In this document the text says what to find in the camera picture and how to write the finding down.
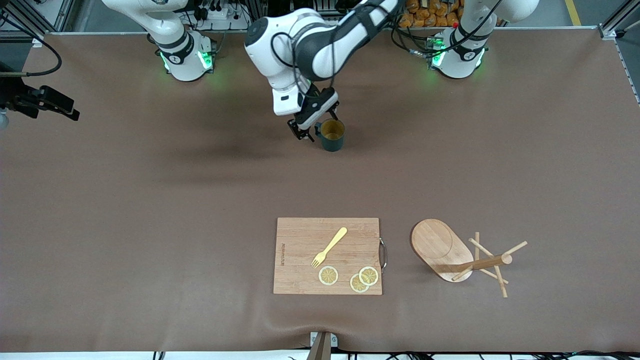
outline lemon slice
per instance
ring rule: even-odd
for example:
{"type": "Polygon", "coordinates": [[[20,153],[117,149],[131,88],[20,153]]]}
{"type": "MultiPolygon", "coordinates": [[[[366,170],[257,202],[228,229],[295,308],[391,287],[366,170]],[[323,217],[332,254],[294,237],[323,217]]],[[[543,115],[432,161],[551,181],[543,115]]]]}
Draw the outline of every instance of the lemon slice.
{"type": "Polygon", "coordinates": [[[366,286],[374,286],[376,282],[378,282],[378,271],[371,266],[365,266],[360,269],[358,278],[360,279],[360,282],[366,286]]]}
{"type": "Polygon", "coordinates": [[[318,273],[318,279],[320,282],[325,285],[333,285],[336,281],[338,281],[338,270],[336,270],[333,266],[325,266],[320,269],[318,273]]]}
{"type": "Polygon", "coordinates": [[[358,274],[355,274],[354,276],[351,277],[349,284],[351,285],[351,289],[359,294],[369,289],[368,286],[366,286],[360,281],[358,274]]]}

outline yellow floor line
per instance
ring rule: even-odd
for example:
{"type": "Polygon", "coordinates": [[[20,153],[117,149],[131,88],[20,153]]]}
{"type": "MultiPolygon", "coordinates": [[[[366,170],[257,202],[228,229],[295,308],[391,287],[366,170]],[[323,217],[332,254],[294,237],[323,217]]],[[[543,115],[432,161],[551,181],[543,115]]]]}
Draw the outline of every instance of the yellow floor line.
{"type": "Polygon", "coordinates": [[[571,17],[571,23],[573,26],[582,26],[580,23],[580,17],[578,16],[578,11],[575,9],[575,4],[573,0],[564,0],[566,4],[566,9],[569,10],[569,17],[571,17]]]}

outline green mug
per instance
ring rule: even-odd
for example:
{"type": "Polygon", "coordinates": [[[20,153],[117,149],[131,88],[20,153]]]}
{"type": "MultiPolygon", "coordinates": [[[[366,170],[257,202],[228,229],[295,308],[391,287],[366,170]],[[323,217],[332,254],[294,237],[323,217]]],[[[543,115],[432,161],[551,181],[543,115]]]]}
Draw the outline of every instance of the green mug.
{"type": "Polygon", "coordinates": [[[344,124],[340,120],[329,119],[316,122],[316,136],[327,151],[338,151],[344,144],[344,124]]]}

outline green led light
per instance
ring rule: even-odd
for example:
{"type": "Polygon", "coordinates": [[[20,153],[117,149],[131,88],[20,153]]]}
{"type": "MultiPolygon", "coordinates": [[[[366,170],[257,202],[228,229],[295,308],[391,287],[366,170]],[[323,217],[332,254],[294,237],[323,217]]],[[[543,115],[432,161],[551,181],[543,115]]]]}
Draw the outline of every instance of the green led light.
{"type": "Polygon", "coordinates": [[[200,62],[205,69],[211,68],[211,55],[209,53],[203,53],[199,51],[198,57],[200,58],[200,62]]]}
{"type": "Polygon", "coordinates": [[[162,61],[164,63],[164,68],[169,71],[169,64],[166,63],[166,59],[164,58],[164,55],[162,53],[160,53],[160,57],[162,58],[162,61]]]}
{"type": "MultiPolygon", "coordinates": [[[[435,43],[436,43],[435,47],[440,47],[438,50],[442,50],[442,49],[446,48],[446,46],[444,46],[444,41],[442,41],[442,40],[436,40],[435,43]]],[[[442,64],[442,60],[444,59],[444,56],[446,54],[447,53],[440,53],[440,54],[434,56],[433,59],[431,60],[431,64],[433,66],[440,66],[440,64],[442,64]]]]}
{"type": "Polygon", "coordinates": [[[478,55],[478,62],[476,63],[476,67],[480,66],[480,63],[482,63],[482,55],[484,55],[484,49],[482,49],[482,51],[478,55]]]}

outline wooden mug tree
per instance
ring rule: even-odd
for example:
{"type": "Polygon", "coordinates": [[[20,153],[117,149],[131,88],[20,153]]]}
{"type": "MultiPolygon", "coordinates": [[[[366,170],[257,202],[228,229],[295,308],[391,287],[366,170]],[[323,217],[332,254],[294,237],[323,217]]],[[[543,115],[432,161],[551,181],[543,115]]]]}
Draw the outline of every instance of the wooden mug tree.
{"type": "Polygon", "coordinates": [[[493,255],[480,245],[480,233],[476,232],[476,238],[469,241],[476,247],[475,257],[472,257],[471,251],[447,224],[435,219],[419,222],[413,228],[411,239],[415,253],[444,280],[464,281],[472,271],[478,270],[498,280],[502,297],[506,298],[505,285],[509,282],[502,277],[500,266],[510,264],[513,261],[511,255],[527,245],[527,242],[523,241],[503,254],[493,255]],[[481,259],[481,251],[488,258],[481,259]],[[491,267],[495,270],[495,274],[487,270],[491,267]]]}

